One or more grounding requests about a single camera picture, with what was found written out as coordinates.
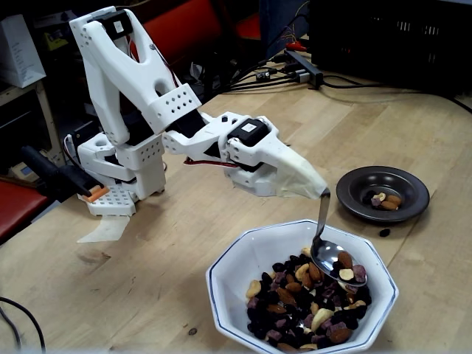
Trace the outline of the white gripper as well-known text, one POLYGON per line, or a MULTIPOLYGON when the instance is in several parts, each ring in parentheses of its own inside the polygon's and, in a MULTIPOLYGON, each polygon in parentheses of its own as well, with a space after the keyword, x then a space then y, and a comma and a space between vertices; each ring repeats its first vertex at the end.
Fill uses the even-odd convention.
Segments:
POLYGON ((293 164, 295 152, 280 139, 280 132, 266 117, 228 118, 229 126, 221 134, 221 161, 229 166, 225 177, 233 187, 252 195, 276 195, 275 167, 293 164), (249 172, 240 167, 259 168, 249 172))

